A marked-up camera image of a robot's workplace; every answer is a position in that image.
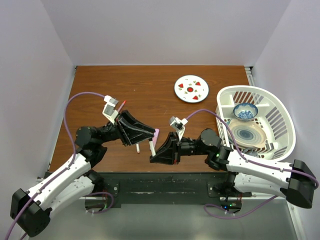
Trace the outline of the white pen black tip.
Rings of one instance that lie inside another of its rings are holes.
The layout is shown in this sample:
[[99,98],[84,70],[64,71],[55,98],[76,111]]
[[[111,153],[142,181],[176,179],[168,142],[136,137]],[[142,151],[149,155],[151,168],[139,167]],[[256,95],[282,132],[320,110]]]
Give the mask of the white pen black tip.
[[151,155],[154,157],[156,155],[154,144],[150,144],[149,143],[149,148],[150,148],[150,151],[151,151]]

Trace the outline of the white pen peach tip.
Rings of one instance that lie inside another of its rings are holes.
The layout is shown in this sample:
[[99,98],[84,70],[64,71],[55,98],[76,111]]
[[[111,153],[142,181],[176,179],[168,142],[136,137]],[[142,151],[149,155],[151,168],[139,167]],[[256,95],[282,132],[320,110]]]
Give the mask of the white pen peach tip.
[[137,143],[135,146],[136,146],[136,152],[139,154],[140,153],[140,145]]

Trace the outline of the pink highlighter pen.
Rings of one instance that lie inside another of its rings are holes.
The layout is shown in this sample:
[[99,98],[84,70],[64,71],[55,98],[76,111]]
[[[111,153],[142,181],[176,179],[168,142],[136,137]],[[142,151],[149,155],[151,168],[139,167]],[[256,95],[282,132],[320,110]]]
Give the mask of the pink highlighter pen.
[[158,136],[160,130],[158,128],[155,129],[154,137],[152,138],[152,143],[155,146],[157,144]]

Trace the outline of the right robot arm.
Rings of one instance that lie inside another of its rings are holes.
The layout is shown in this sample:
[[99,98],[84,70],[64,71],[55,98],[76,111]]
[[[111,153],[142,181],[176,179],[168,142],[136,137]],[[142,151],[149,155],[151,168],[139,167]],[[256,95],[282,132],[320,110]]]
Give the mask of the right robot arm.
[[212,169],[230,174],[223,183],[223,192],[230,197],[239,193],[258,192],[285,198],[304,209],[313,206],[318,187],[315,175],[304,161],[262,163],[222,145],[221,138],[210,128],[197,139],[179,138],[170,132],[165,142],[153,151],[149,161],[155,164],[177,165],[182,156],[205,156]]

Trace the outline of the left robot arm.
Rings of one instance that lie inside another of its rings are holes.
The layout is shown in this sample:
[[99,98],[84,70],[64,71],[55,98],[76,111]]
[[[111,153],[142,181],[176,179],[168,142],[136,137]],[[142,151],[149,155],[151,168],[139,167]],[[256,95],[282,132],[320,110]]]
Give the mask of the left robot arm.
[[12,225],[19,225],[29,237],[39,235],[54,214],[73,201],[85,196],[99,196],[104,180],[93,170],[104,157],[103,144],[121,140],[132,146],[152,140],[156,130],[136,120],[127,110],[108,117],[101,127],[82,126],[75,136],[73,154],[49,177],[24,191],[19,188],[12,195],[10,217]]

